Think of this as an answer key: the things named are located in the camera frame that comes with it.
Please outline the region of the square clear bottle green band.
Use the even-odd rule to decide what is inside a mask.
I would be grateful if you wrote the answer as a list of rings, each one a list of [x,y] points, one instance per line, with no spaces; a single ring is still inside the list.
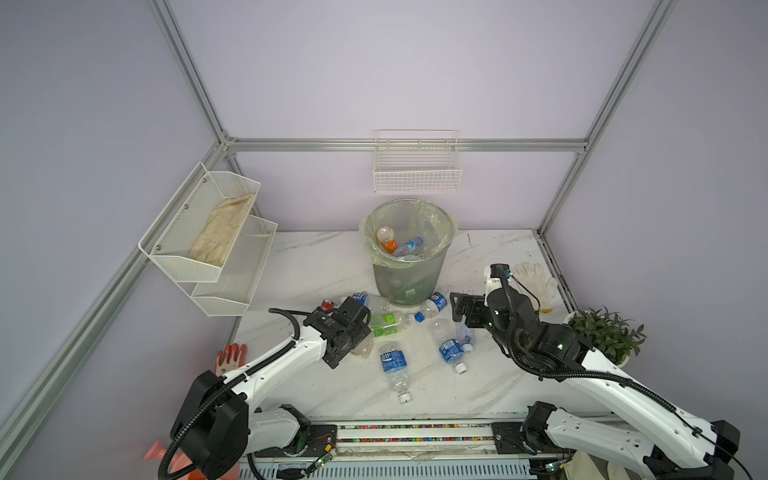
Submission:
[[[367,359],[374,350],[374,347],[374,337],[369,335],[352,350],[352,354],[359,358]]]

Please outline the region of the Pocari Sweat bottle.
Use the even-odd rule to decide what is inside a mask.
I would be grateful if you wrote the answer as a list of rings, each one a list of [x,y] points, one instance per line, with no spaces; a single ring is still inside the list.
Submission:
[[[382,371],[391,389],[395,392],[401,404],[412,401],[410,393],[408,363],[400,345],[396,342],[385,342],[379,348],[379,359]]]

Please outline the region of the clear bottle rainbow label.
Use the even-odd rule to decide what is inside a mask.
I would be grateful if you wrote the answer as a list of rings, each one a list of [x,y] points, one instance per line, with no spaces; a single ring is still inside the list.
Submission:
[[[399,245],[392,255],[395,258],[419,257],[423,254],[423,250],[424,239],[421,236],[417,236]]]

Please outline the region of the orange label bottle yellow cap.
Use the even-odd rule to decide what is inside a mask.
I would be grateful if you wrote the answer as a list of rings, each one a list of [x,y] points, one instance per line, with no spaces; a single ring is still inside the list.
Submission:
[[[379,227],[376,231],[376,239],[381,248],[389,254],[393,254],[398,248],[394,229],[391,226]]]

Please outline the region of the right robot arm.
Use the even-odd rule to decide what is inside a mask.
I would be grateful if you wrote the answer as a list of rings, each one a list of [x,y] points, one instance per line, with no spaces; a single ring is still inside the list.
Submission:
[[[539,319],[530,299],[508,285],[487,295],[453,293],[455,322],[487,330],[502,353],[538,380],[575,388],[627,423],[620,429],[537,401],[516,447],[536,455],[584,452],[647,479],[732,479],[740,432],[724,421],[684,412],[634,380],[565,323]]]

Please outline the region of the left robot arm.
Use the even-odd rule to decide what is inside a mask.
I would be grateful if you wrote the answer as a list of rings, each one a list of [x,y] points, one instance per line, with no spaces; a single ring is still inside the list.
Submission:
[[[296,407],[263,408],[270,394],[317,362],[336,368],[371,333],[371,311],[354,298],[311,312],[274,308],[292,334],[257,359],[222,375],[206,371],[190,387],[160,460],[160,479],[199,472],[219,479],[244,456],[278,450],[298,456],[310,446],[311,422]]]

